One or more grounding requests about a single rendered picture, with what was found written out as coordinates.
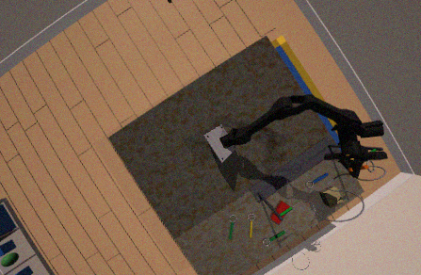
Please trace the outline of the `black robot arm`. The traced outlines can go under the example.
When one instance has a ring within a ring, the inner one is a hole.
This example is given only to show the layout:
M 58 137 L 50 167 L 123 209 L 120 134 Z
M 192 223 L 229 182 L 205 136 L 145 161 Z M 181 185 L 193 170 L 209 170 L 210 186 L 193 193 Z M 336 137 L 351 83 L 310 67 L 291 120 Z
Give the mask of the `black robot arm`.
M 292 104 L 301 105 L 293 107 Z M 297 115 L 306 110 L 312 110 L 334 121 L 336 124 L 332 131 L 337 130 L 339 140 L 358 138 L 357 135 L 361 138 L 372 138 L 380 137 L 384 134 L 381 120 L 362 123 L 355 111 L 335 107 L 316 98 L 313 94 L 306 94 L 280 98 L 271 106 L 266 114 L 249 126 L 239 129 L 232 128 L 231 133 L 219 139 L 224 148 L 232 145 L 246 144 L 251 141 L 251 135 L 266 127 L 271 122 Z

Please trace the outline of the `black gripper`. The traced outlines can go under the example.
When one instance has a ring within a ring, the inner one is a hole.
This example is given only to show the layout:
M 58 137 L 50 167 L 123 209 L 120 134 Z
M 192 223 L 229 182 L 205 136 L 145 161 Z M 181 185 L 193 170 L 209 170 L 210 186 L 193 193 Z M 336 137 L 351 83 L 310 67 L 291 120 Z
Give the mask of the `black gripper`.
M 338 146 L 340 145 L 342 152 L 324 154 L 324 160 L 339 159 L 338 162 L 342 163 L 342 165 L 347 170 L 353 168 L 353 171 L 349 171 L 353 178 L 359 177 L 360 170 L 364 162 L 368 162 L 368 160 L 380 160 L 388 158 L 387 154 L 384 151 L 366 152 L 364 154 L 361 154 L 358 145 L 361 143 L 360 141 L 358 141 L 358 138 L 339 140 L 339 142 L 340 143 L 337 144 Z M 354 160 L 350 160 L 351 158 L 353 158 Z

